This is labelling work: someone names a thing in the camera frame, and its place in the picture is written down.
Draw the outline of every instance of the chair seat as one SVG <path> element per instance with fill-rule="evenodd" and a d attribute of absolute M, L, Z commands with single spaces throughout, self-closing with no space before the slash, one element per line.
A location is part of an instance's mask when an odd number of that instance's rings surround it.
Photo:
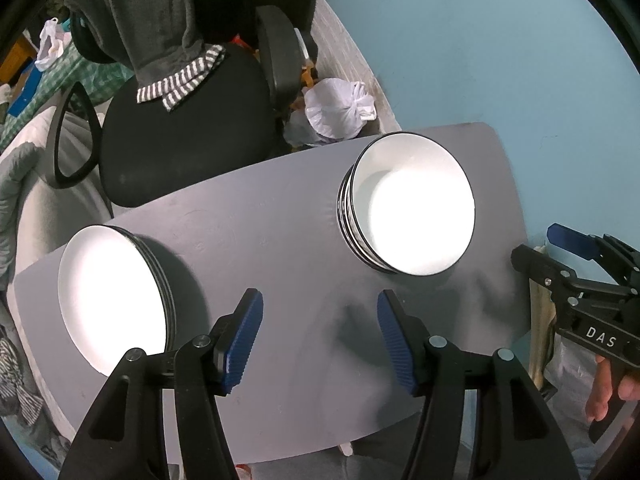
<path fill-rule="evenodd" d="M 100 178 L 109 199 L 136 207 L 267 158 L 276 143 L 274 112 L 262 67 L 226 45 L 225 60 L 177 108 L 162 99 L 137 104 L 130 79 L 102 128 Z"/>

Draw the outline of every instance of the green plaid cloth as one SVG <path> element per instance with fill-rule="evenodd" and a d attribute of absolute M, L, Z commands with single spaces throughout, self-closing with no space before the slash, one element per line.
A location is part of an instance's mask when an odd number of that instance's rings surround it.
<path fill-rule="evenodd" d="M 20 115 L 6 117 L 0 137 L 0 153 L 58 90 L 65 91 L 79 81 L 95 106 L 111 99 L 132 76 L 133 72 L 120 63 L 97 64 L 86 60 L 72 41 L 64 54 L 42 74 L 36 94 Z"/>

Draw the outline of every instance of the white bowl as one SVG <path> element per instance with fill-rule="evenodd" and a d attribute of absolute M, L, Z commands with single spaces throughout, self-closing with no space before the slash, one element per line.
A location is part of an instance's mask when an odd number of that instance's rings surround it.
<path fill-rule="evenodd" d="M 165 309 L 156 279 L 138 248 L 101 225 L 77 232 L 58 271 L 66 330 L 89 364 L 108 376 L 130 348 L 166 350 Z"/>
<path fill-rule="evenodd" d="M 380 137 L 360 155 L 349 186 L 356 238 L 390 270 L 436 274 L 465 253 L 474 197 L 465 172 L 437 142 L 409 132 Z"/>

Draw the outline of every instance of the human hand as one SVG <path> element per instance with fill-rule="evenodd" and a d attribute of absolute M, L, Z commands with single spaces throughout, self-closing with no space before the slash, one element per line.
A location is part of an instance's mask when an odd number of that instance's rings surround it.
<path fill-rule="evenodd" d="M 611 384 L 611 362 L 602 356 L 596 355 L 598 367 L 593 378 L 591 395 L 584 407 L 587 421 L 602 420 L 607 415 L 608 402 L 613 394 Z M 640 400 L 640 374 L 637 372 L 627 374 L 618 387 L 618 396 L 622 400 Z"/>

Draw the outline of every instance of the table top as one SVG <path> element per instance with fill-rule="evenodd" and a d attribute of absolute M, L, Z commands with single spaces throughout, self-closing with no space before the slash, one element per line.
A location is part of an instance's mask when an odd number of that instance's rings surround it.
<path fill-rule="evenodd" d="M 255 164 L 111 221 L 144 239 L 160 261 L 174 294 L 178 346 L 207 333 L 246 288 L 263 294 L 264 320 L 242 383 L 218 399 L 236 463 L 336 446 L 420 409 L 398 386 L 377 324 L 384 288 L 432 334 L 467 351 L 491 354 L 528 330 L 528 285 L 510 265 L 511 250 L 526 240 L 524 220 L 498 137 L 482 123 L 421 133 L 456 157 L 476 200 L 466 253 L 435 276 L 377 272 L 342 238 L 338 187 L 371 139 Z M 77 429 L 106 378 L 66 332 L 57 295 L 63 250 L 25 269 L 14 286 L 47 397 Z M 164 425 L 167 459 L 180 463 L 170 390 Z"/>

